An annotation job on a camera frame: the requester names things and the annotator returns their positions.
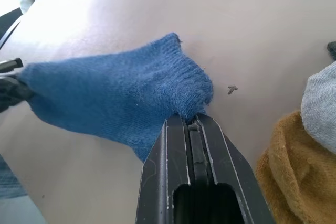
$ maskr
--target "knitted sock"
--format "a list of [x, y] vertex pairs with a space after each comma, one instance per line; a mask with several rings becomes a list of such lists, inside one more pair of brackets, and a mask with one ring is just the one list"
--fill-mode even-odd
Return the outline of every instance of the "knitted sock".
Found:
[[209, 77], [176, 34], [119, 54], [35, 63], [19, 79], [43, 121], [132, 147], [145, 161], [165, 119], [190, 120], [213, 96]]
[[0, 200], [27, 195], [10, 167], [0, 155]]
[[306, 131], [336, 153], [336, 62], [309, 77], [301, 104]]
[[275, 125], [256, 176], [277, 224], [335, 223], [336, 155], [307, 134], [299, 111]]
[[330, 42], [327, 45], [327, 50], [329, 51], [331, 58], [336, 60], [336, 41]]

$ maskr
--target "beige table surface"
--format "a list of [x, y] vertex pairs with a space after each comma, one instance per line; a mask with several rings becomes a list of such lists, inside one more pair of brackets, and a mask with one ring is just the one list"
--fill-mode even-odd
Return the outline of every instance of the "beige table surface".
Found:
[[[255, 166], [272, 125], [299, 108], [331, 60], [334, 0], [37, 0], [0, 51], [32, 61], [136, 48], [174, 31], [212, 78], [209, 114]], [[228, 85], [238, 90], [227, 95]], [[46, 220], [134, 223], [141, 163], [132, 151], [37, 119], [1, 115], [0, 153]]]

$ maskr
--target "blue sock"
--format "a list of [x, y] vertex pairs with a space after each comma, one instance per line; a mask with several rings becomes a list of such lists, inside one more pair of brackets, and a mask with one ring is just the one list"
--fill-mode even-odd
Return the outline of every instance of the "blue sock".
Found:
[[165, 119], [190, 120], [213, 97], [204, 71], [176, 34], [118, 54], [28, 65], [19, 75], [43, 121], [132, 147], [145, 161]]
[[26, 191], [0, 155], [0, 200], [27, 195]]

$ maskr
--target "black plastic object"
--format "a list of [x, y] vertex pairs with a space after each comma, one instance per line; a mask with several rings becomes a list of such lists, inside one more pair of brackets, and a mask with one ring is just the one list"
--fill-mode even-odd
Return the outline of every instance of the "black plastic object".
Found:
[[[0, 62], [0, 73], [11, 72], [23, 67], [20, 58]], [[17, 80], [14, 74], [0, 75], [0, 113], [10, 106], [19, 104], [33, 96], [33, 92], [24, 83]]]
[[20, 58], [5, 60], [0, 62], [0, 73], [8, 73], [15, 68], [23, 67], [22, 60]]
[[136, 224], [275, 223], [254, 173], [209, 116], [167, 119], [144, 163]]
[[20, 23], [22, 16], [17, 17], [18, 15], [22, 15], [20, 9], [16, 9], [16, 10], [14, 10], [14, 11], [12, 11], [12, 12], [10, 12], [8, 14], [5, 14], [4, 16], [0, 17], [0, 23], [3, 23], [3, 22], [7, 23], [7, 22], [9, 22], [11, 24], [11, 26], [9, 27], [9, 29], [5, 32], [5, 34], [0, 39], [0, 49], [5, 45], [6, 41], [9, 39], [9, 37], [14, 32], [15, 28], [17, 27], [17, 25]]

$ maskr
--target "gray sock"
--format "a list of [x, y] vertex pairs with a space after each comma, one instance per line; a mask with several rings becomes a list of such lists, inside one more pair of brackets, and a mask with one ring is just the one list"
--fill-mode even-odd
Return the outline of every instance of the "gray sock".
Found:
[[301, 117], [306, 131], [336, 154], [336, 62], [309, 77]]

